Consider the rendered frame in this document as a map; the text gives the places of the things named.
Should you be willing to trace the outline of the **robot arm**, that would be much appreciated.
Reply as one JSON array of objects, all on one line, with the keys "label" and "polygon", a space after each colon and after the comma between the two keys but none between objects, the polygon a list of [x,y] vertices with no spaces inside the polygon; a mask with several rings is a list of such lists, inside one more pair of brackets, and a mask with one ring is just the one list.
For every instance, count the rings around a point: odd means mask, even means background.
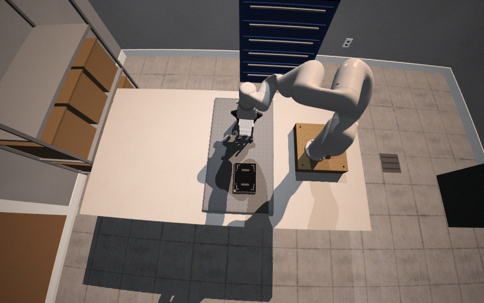
[{"label": "robot arm", "polygon": [[283,97],[292,97],[301,105],[333,111],[333,117],[322,131],[306,144],[305,152],[315,161],[327,155],[339,156],[354,142],[359,119],[373,95],[374,77],[365,62],[352,58],[337,69],[331,89],[321,88],[323,79],[323,65],[310,60],[284,75],[273,74],[266,78],[257,92],[252,83],[241,84],[237,104],[243,111],[255,107],[265,112],[278,90]]}]

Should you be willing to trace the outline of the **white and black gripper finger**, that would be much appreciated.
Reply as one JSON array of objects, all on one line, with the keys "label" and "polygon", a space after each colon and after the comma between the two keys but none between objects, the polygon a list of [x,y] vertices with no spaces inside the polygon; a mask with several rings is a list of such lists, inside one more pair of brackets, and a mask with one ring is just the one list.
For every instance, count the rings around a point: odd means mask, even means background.
[{"label": "white and black gripper finger", "polygon": [[256,119],[253,121],[253,123],[255,124],[256,120],[259,119],[260,117],[262,117],[262,113],[260,112],[256,112]]},{"label": "white and black gripper finger", "polygon": [[231,111],[231,114],[236,117],[237,121],[239,122],[239,119],[237,118],[237,110]]}]

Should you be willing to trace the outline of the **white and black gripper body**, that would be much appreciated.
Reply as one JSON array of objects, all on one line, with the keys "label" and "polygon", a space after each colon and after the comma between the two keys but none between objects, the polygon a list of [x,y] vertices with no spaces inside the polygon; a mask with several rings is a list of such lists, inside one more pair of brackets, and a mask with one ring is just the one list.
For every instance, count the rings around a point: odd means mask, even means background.
[{"label": "white and black gripper body", "polygon": [[251,111],[243,111],[238,104],[237,118],[238,119],[244,119],[244,120],[255,120],[256,119],[256,108],[254,107]]}]

